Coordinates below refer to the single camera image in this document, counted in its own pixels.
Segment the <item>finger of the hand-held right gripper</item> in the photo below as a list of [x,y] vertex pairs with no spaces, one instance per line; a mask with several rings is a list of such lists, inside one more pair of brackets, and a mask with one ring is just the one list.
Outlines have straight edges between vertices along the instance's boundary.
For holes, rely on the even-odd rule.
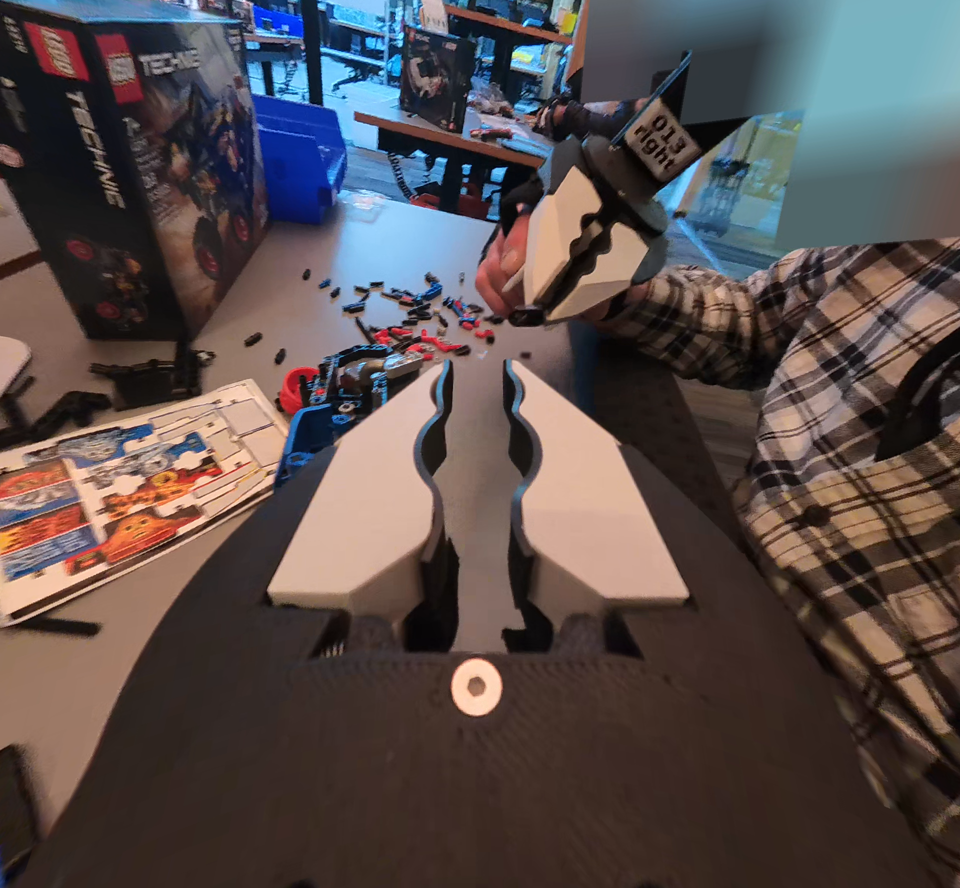
[[573,244],[583,250],[570,257],[546,289],[544,323],[554,325],[608,303],[632,284],[649,247],[641,234],[623,222],[592,223]]
[[528,229],[522,280],[525,306],[547,306],[555,285],[570,268],[574,246],[602,208],[594,183],[578,166],[568,169],[556,190],[539,200]]

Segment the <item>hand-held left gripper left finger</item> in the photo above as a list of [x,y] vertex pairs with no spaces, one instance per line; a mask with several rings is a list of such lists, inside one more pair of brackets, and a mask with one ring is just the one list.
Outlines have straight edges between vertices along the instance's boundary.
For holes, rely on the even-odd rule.
[[267,587],[271,605],[376,618],[407,649],[450,649],[459,559],[435,481],[450,361],[426,370],[318,459],[321,474]]

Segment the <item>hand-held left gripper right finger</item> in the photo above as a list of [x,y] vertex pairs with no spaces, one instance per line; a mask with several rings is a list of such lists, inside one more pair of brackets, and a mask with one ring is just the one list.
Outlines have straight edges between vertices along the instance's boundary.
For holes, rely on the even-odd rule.
[[507,648],[549,649],[573,618],[606,633],[626,612],[685,605],[689,588],[630,466],[639,453],[517,359],[503,363],[502,390],[520,477],[508,574],[523,619],[503,630]]

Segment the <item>blue and black toy chassis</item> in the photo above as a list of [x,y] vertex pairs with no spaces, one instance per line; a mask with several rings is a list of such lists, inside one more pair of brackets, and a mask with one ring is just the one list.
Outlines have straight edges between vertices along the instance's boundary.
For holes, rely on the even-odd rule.
[[321,451],[346,434],[416,381],[432,365],[434,352],[420,344],[394,349],[364,343],[324,357],[316,366],[311,404],[289,419],[274,486],[281,487]]

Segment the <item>grey desk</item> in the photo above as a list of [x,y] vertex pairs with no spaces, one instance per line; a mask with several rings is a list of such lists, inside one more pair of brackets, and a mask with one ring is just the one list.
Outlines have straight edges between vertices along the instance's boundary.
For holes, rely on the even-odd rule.
[[[330,278],[344,295],[383,281],[414,288],[424,274],[446,291],[480,303],[474,272],[492,226],[396,201],[362,210],[344,195],[321,226],[274,224],[198,335],[216,354],[202,374],[205,392],[251,379],[271,401],[289,365],[317,365],[360,341],[354,323],[317,283]],[[51,270],[38,263],[2,280],[2,335],[25,343],[34,378],[19,402],[29,421],[67,391],[108,391],[90,363],[134,364],[172,353],[166,342],[87,339]],[[502,361],[530,352],[527,368],[572,402],[579,400],[565,328],[496,330],[492,345],[454,362],[447,457],[436,476],[447,533],[460,558],[460,622],[455,652],[502,653],[501,632],[518,628],[507,576],[511,497],[520,475],[508,458]],[[126,679],[150,636],[202,565],[254,519],[280,530],[276,505],[257,506],[173,551],[50,612],[100,626],[90,637],[2,630],[2,746],[21,750],[41,836],[50,834],[87,770]]]

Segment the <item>person's right hand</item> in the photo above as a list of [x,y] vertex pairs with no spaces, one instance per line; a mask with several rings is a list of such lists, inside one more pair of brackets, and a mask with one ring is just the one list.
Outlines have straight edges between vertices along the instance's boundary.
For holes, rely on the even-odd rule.
[[475,288],[484,305],[503,319],[524,306],[522,281],[508,286],[523,269],[527,254],[530,217],[519,216],[505,232],[498,225],[490,234],[476,270]]

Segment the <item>black dimpled pad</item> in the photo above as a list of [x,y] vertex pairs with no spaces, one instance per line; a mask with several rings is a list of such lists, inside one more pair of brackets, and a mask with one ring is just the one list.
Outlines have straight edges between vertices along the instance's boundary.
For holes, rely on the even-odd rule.
[[643,454],[746,551],[731,490],[676,376],[585,323],[572,323],[568,336],[575,404]]

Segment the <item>scatter of small toy pins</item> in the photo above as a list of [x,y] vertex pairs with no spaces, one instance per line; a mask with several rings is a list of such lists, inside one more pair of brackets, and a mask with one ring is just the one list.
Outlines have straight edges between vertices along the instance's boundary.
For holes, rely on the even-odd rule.
[[325,369],[384,361],[401,355],[427,368],[444,360],[493,354],[507,340],[506,323],[478,303],[447,289],[431,272],[414,291],[383,280],[353,284],[318,267],[294,270],[295,281],[275,293],[256,291],[241,299],[236,318],[222,326],[219,349],[225,364],[265,379],[297,364]]

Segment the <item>pile of red toy parts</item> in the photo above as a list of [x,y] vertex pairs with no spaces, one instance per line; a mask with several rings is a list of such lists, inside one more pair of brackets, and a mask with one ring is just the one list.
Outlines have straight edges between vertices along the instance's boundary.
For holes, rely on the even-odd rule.
[[482,134],[509,132],[510,138],[542,141],[532,126],[531,117],[498,95],[470,92],[466,101],[464,133],[472,138]]

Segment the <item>red toy wheel rim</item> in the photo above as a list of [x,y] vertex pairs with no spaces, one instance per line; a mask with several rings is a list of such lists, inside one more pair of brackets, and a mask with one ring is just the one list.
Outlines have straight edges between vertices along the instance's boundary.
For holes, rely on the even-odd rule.
[[276,402],[279,410],[293,417],[309,407],[318,376],[319,369],[316,366],[298,366],[289,370],[278,391]]

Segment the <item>wood-edged work table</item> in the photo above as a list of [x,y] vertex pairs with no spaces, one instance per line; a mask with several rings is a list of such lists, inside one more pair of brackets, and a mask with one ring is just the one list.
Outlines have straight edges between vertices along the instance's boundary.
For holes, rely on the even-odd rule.
[[468,166],[470,179],[479,186],[488,170],[512,165],[538,170],[549,158],[553,144],[520,123],[490,118],[489,125],[505,123],[511,128],[510,139],[483,140],[471,132],[481,130],[483,119],[471,110],[466,114],[463,129],[455,133],[427,122],[423,118],[403,111],[389,114],[373,114],[355,111],[354,123],[377,130],[377,147],[386,154],[406,157],[413,152],[445,160],[438,195],[438,209],[458,214],[459,199],[464,183],[463,169]]

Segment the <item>toy car set box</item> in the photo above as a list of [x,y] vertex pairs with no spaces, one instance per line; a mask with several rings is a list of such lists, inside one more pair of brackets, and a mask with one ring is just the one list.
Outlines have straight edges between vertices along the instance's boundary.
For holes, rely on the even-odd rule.
[[477,42],[416,26],[404,30],[399,108],[461,135],[474,77]]

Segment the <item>orange top table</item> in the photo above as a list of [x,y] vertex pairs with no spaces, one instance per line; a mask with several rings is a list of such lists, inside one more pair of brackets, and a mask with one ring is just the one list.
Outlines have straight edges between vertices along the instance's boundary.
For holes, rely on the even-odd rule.
[[545,30],[544,28],[524,26],[488,13],[479,8],[444,5],[447,12],[451,34],[467,35],[488,39],[493,44],[490,80],[502,90],[510,103],[517,102],[520,88],[512,72],[514,51],[522,46],[559,46],[567,48],[573,44],[572,37]]

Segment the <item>colourful sticker sheet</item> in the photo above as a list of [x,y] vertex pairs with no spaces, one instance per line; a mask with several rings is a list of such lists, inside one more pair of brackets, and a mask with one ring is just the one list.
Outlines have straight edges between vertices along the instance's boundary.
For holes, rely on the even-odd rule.
[[288,431],[246,379],[3,451],[2,626],[99,588],[269,498]]

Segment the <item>black toy subassembly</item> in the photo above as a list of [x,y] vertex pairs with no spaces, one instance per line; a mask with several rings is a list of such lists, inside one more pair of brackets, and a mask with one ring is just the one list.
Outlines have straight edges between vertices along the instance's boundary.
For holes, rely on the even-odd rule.
[[216,357],[212,350],[178,342],[172,359],[153,358],[132,365],[91,363],[88,371],[113,385],[114,410],[130,411],[198,398],[203,392],[202,372]]

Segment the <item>person's plaid shirt torso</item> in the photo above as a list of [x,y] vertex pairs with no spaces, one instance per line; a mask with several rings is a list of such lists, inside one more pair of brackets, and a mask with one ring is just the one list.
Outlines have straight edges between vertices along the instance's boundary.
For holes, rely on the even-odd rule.
[[743,513],[871,787],[958,886],[958,241],[841,250]]

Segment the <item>blue plastic bin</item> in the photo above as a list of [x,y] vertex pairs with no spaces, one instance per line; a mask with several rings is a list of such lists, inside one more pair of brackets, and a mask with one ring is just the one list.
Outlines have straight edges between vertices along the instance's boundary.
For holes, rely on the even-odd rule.
[[252,101],[271,218],[320,225],[339,198],[347,170],[336,111],[263,94]]

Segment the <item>black angled toy beam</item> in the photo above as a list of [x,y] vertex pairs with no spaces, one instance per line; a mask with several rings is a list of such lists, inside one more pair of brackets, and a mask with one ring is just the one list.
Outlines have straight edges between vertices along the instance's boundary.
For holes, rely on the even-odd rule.
[[1,452],[30,444],[33,426],[19,405],[18,397],[6,393],[1,396]]
[[66,391],[30,426],[30,438],[33,441],[50,439],[68,425],[80,429],[89,427],[95,417],[112,407],[113,402],[104,393]]

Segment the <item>black toy axle rod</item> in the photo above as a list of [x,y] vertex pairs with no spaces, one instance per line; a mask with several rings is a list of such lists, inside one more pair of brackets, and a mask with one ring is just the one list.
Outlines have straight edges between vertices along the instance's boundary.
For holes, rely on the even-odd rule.
[[18,628],[23,631],[88,640],[100,634],[102,625],[99,622],[40,614],[21,621]]

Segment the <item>toy truck set box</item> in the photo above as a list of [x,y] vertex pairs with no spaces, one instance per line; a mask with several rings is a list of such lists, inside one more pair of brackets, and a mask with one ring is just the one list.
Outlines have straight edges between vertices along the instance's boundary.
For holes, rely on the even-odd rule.
[[86,337],[194,339],[270,222],[243,24],[1,0],[2,177]]

